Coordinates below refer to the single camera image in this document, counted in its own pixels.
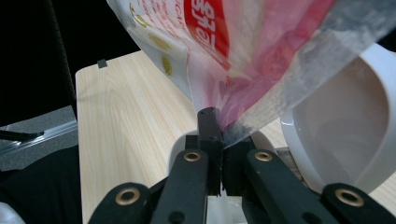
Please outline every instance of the pink plastic bag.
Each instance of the pink plastic bag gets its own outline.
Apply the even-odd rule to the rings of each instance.
[[[396,1],[107,0],[230,146],[301,102],[396,25]]]

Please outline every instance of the red label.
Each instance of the red label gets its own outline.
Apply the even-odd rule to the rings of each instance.
[[[225,69],[228,69],[230,43],[222,1],[185,0],[184,16],[192,38]]]

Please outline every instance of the black pants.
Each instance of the black pants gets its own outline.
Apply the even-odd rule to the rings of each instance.
[[[26,223],[81,223],[78,146],[56,151],[0,180],[0,202]]]

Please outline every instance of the gray floor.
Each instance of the gray floor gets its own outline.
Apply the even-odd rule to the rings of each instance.
[[[75,120],[71,106],[50,112],[46,115],[21,121],[1,127],[0,130],[7,130],[21,133],[38,133],[50,128],[65,124]],[[8,141],[0,140],[0,146],[8,144]],[[37,161],[56,150],[72,147],[78,144],[78,131],[66,133],[56,138],[47,140],[43,143],[17,150],[6,155],[0,156],[0,170],[21,169]]]

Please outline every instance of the wooden table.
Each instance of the wooden table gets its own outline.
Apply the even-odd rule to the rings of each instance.
[[[83,222],[114,187],[151,187],[165,177],[172,145],[196,129],[191,102],[142,51],[77,72],[78,139]],[[285,147],[279,120],[262,129]],[[396,214],[396,175],[372,196]]]

